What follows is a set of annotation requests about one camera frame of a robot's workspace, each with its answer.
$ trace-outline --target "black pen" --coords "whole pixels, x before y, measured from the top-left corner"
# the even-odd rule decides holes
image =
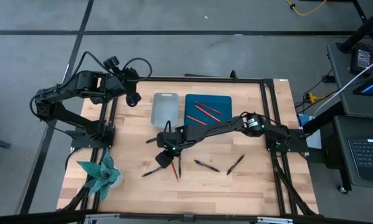
[[[239,164],[239,162],[244,158],[244,154],[242,156],[240,156],[240,158],[236,161],[236,163],[231,166],[228,170],[228,172],[226,173],[226,175],[229,175],[231,173],[231,171],[237,166],[237,164]]]
[[[158,167],[158,168],[155,169],[155,170],[152,170],[152,171],[149,171],[149,172],[143,174],[142,177],[146,177],[147,175],[153,174],[153,173],[155,173],[155,172],[157,172],[157,171],[159,171],[159,170],[161,170],[161,169],[163,169],[163,168],[162,168],[162,167]]]
[[[178,176],[181,178],[181,155],[178,157]]]
[[[205,163],[203,163],[203,162],[198,161],[197,159],[195,159],[194,162],[196,162],[196,163],[199,164],[200,166],[207,167],[207,168],[210,169],[210,170],[214,170],[214,171],[216,171],[216,172],[221,172],[221,171],[219,171],[218,169],[216,169],[216,168],[214,168],[214,167],[212,167],[212,166],[210,166],[210,165],[207,165],[207,164],[205,164]]]

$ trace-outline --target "laptop keyboard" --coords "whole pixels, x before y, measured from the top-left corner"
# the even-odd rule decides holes
[[[354,154],[355,163],[357,166],[373,168],[373,140],[349,140],[349,145],[352,153]]]

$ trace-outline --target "blue tray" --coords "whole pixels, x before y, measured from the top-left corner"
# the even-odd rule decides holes
[[[218,118],[221,121],[227,121],[232,118],[232,99],[230,96],[214,96],[214,95],[196,95],[196,94],[187,94],[185,96],[185,116],[184,124],[200,124],[196,121],[193,121],[186,116],[191,116],[199,121],[204,122],[205,124],[215,124],[218,121],[212,119],[210,116],[206,115],[199,109],[195,107],[196,102],[202,103],[206,106],[215,109],[222,114],[218,114],[208,108],[200,106],[203,110],[210,113],[212,116]]]

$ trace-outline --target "gray carpet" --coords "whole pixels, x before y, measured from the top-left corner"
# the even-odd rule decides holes
[[[373,1],[359,1],[367,15]],[[78,30],[87,0],[0,0],[0,30]],[[295,1],[300,11],[318,2]],[[87,30],[354,30],[361,21],[351,3],[330,2],[309,17],[299,17],[286,1],[95,1]],[[40,88],[62,81],[76,37],[74,35],[0,35],[0,138],[12,149],[0,149],[0,215],[15,213],[24,192],[45,124],[32,117],[28,103]],[[93,52],[104,60],[116,55],[120,64],[145,57],[153,75],[184,73],[227,77],[287,78],[295,102],[330,70],[326,45],[344,37],[268,37],[226,35],[100,35],[84,36],[78,53]],[[143,75],[142,63],[133,63]],[[87,58],[81,69],[100,70]],[[314,93],[325,95],[335,84],[320,84]],[[68,100],[79,113],[82,100]],[[313,106],[307,111],[312,113]],[[70,129],[58,124],[62,129]],[[55,132],[30,212],[56,208],[70,138]],[[311,164],[311,177],[321,214],[373,222],[373,189],[355,187],[341,195],[339,174]],[[162,223],[123,220],[125,223]],[[111,220],[100,223],[112,223]]]

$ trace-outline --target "yellow cable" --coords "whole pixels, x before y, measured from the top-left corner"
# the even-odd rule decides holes
[[[318,10],[327,0],[324,0],[320,5],[318,5],[316,8],[314,8],[311,12],[307,12],[307,13],[300,13],[297,11],[297,9],[295,7],[293,7],[294,11],[300,15],[300,16],[307,16],[309,14],[311,14],[312,12]]]

